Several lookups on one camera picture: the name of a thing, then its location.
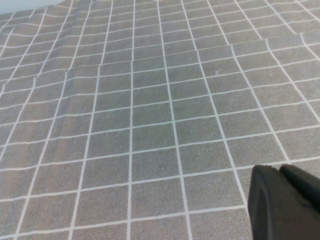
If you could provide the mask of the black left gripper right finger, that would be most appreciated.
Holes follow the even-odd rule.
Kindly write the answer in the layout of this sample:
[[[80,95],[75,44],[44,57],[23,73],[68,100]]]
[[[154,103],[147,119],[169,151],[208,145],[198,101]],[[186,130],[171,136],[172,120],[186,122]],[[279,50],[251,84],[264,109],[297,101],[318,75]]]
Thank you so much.
[[[291,164],[284,164],[279,168],[282,175],[290,184],[309,201],[313,208],[320,212],[320,179]]]

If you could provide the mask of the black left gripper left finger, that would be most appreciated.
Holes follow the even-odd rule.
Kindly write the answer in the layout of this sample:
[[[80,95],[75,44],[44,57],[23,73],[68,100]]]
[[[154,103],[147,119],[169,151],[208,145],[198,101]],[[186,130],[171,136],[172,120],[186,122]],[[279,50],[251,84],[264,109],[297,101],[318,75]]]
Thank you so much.
[[[268,165],[253,167],[247,208],[255,240],[320,238],[320,213],[280,169]]]

